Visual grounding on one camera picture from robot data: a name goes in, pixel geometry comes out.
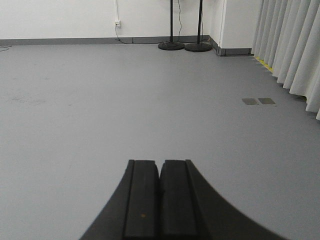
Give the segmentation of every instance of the wall socket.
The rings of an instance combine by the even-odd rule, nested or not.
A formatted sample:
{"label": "wall socket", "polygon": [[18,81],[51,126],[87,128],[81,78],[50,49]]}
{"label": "wall socket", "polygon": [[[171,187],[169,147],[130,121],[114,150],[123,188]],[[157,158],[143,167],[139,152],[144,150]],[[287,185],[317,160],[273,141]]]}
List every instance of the wall socket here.
{"label": "wall socket", "polygon": [[121,21],[120,20],[116,20],[114,21],[114,24],[117,28],[121,28]]}

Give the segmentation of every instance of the gray baseboard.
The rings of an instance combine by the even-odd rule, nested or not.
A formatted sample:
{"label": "gray baseboard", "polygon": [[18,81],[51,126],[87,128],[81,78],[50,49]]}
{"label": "gray baseboard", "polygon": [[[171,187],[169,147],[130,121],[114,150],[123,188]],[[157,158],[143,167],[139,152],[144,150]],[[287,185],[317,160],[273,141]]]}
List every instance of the gray baseboard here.
{"label": "gray baseboard", "polygon": [[[0,46],[14,45],[85,45],[85,44],[158,44],[169,41],[169,36],[147,37],[121,37],[121,42],[116,37],[90,37],[90,38],[35,38],[35,39],[0,39]],[[196,35],[174,36],[173,40],[181,43],[194,43]],[[220,48],[209,36],[203,36],[204,42],[210,42],[218,56],[252,56],[251,48]]]}
{"label": "gray baseboard", "polygon": [[[203,39],[208,40],[209,35],[204,35]],[[169,36],[150,37],[121,37],[121,42],[116,37],[94,37],[94,38],[40,38],[40,39],[0,39],[0,46],[11,45],[82,45],[82,44],[158,44],[169,41]],[[196,42],[197,36],[180,36],[179,42]]]}
{"label": "gray baseboard", "polygon": [[210,43],[215,49],[218,56],[252,56],[251,48],[221,48],[218,44],[210,38]]}

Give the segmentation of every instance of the curtain fold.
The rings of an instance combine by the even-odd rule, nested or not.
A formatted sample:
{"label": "curtain fold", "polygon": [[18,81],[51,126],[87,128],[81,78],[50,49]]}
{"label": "curtain fold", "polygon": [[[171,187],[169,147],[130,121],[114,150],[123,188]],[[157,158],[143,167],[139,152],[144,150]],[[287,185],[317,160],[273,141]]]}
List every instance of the curtain fold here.
{"label": "curtain fold", "polygon": [[320,120],[320,0],[263,0],[252,52]]}

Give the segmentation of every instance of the black stand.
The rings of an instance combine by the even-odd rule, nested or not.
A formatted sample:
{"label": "black stand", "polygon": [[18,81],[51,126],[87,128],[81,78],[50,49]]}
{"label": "black stand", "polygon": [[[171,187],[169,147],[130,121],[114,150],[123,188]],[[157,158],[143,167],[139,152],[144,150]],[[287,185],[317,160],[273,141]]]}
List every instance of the black stand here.
{"label": "black stand", "polygon": [[190,43],[185,45],[185,50],[190,52],[207,52],[212,49],[212,46],[207,43],[200,43],[200,33],[201,33],[201,20],[202,20],[202,5],[203,0],[200,0],[200,8],[199,8],[199,24],[198,24],[198,36],[196,43]]}
{"label": "black stand", "polygon": [[173,50],[180,50],[185,47],[183,43],[174,42],[173,15],[174,15],[174,1],[170,0],[170,40],[169,42],[165,41],[158,45],[158,47],[162,50],[173,51]]}

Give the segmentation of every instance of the stand base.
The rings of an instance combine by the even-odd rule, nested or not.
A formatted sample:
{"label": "stand base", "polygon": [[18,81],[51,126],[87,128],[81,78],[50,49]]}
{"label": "stand base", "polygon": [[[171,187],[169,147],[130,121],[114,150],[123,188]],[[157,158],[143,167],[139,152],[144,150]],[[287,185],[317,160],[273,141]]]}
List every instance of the stand base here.
{"label": "stand base", "polygon": [[158,45],[162,50],[174,51],[185,48],[185,45],[181,42],[162,42]]}
{"label": "stand base", "polygon": [[189,52],[195,52],[195,53],[200,53],[200,52],[207,52],[212,49],[212,46],[207,43],[190,43],[185,45],[184,47],[185,50]]}

